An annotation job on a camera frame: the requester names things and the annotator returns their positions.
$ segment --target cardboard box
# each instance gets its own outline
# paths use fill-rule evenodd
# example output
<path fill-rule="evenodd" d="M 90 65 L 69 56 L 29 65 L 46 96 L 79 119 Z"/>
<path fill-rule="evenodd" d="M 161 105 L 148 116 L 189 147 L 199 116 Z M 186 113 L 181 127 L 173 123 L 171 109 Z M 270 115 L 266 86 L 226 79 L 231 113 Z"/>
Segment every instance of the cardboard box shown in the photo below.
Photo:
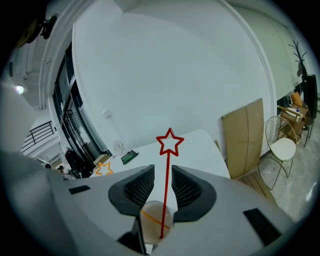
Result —
<path fill-rule="evenodd" d="M 98 156 L 98 158 L 96 160 L 94 160 L 93 164 L 95 166 L 99 166 L 99 163 L 104 164 L 109 158 L 110 158 L 110 155 L 101 154 L 101 155 Z"/>

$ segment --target white wire chair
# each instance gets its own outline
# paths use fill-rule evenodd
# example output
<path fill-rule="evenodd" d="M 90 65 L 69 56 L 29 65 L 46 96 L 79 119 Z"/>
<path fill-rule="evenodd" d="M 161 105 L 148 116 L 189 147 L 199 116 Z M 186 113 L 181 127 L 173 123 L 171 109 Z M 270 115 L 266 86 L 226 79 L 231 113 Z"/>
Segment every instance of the white wire chair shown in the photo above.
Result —
<path fill-rule="evenodd" d="M 272 153 L 272 156 L 270 158 L 280 165 L 273 186 L 270 188 L 267 185 L 268 189 L 272 190 L 275 187 L 281 168 L 283 168 L 286 177 L 289 178 L 297 149 L 297 136 L 295 130 L 286 119 L 280 116 L 272 116 L 265 124 L 265 137 Z M 283 163 L 290 160 L 290 171 L 289 173 L 287 173 L 286 169 L 283 167 Z"/>

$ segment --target white wall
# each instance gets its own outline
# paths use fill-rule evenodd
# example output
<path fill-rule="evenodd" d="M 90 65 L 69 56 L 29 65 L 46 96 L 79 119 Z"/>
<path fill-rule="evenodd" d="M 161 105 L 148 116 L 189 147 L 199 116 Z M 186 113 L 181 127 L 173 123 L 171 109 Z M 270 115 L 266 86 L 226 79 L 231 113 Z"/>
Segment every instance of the white wall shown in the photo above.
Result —
<path fill-rule="evenodd" d="M 51 115 L 50 115 L 50 111 L 48 108 L 36 110 L 35 114 L 36 114 L 36 119 L 31 127 L 31 129 L 33 129 L 37 126 L 43 125 L 44 123 L 52 120 Z"/>
<path fill-rule="evenodd" d="M 52 163 L 59 158 L 57 157 L 58 155 L 59 155 L 59 140 L 56 140 L 55 143 L 51 143 L 50 145 L 46 146 L 41 150 L 36 150 L 32 152 L 32 154 L 28 155 L 28 157 L 40 158 L 49 163 Z"/>
<path fill-rule="evenodd" d="M 126 13 L 97 0 L 73 26 L 72 51 L 82 100 L 111 152 L 114 139 L 135 148 L 172 127 L 205 129 L 225 155 L 221 116 L 263 98 L 267 120 L 276 104 L 251 39 L 213 0 L 150 0 Z"/>
<path fill-rule="evenodd" d="M 246 6 L 254 10 L 266 13 L 268 16 L 286 26 L 292 39 L 299 41 L 299 50 L 303 54 L 307 52 L 304 58 L 306 71 L 317 78 L 317 90 L 320 92 L 320 65 L 318 59 L 301 31 L 294 22 L 283 12 L 275 3 L 269 0 L 226 0 L 230 4 Z"/>
<path fill-rule="evenodd" d="M 0 149 L 20 152 L 36 119 L 35 111 L 12 87 L 3 86 L 2 81 L 0 95 Z"/>
<path fill-rule="evenodd" d="M 104 141 L 100 138 L 99 133 L 97 133 L 97 129 L 94 127 L 94 125 L 92 124 L 91 118 L 88 116 L 88 111 L 87 111 L 87 107 L 85 106 L 85 104 L 83 104 L 81 106 L 80 112 L 82 114 L 82 117 L 85 121 L 85 123 L 87 124 L 87 128 L 89 129 L 89 131 L 92 134 L 92 137 L 95 138 L 97 144 L 100 145 L 102 151 L 107 150 L 107 146 L 104 143 Z"/>

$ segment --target orange star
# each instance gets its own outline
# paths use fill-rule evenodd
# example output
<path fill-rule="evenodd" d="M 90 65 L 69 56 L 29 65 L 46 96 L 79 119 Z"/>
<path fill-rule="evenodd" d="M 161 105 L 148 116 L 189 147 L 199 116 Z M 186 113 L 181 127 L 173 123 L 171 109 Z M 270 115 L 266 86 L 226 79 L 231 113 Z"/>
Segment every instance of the orange star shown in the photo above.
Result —
<path fill-rule="evenodd" d="M 107 162 L 106 164 L 103 164 L 103 163 L 99 162 L 99 168 L 98 168 L 98 170 L 95 171 L 95 174 L 102 176 L 102 173 L 99 172 L 101 170 L 101 166 L 106 166 L 108 171 L 109 171 L 105 175 L 114 174 L 114 172 L 110 169 L 110 162 Z"/>

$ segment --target tiled floor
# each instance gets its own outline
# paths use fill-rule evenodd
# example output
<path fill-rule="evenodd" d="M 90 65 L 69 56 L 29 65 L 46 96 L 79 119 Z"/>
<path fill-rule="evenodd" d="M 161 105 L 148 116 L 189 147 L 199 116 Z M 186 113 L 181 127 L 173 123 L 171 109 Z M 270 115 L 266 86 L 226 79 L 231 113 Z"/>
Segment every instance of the tiled floor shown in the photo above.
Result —
<path fill-rule="evenodd" d="M 283 209 L 295 222 L 308 214 L 319 184 L 320 178 L 320 113 L 313 125 L 311 137 L 304 147 L 308 131 L 303 131 L 297 146 L 289 178 L 283 169 L 271 191 L 278 206 Z M 280 165 L 267 156 L 259 165 L 264 181 L 272 186 L 278 174 Z M 288 172 L 290 162 L 283 164 Z"/>

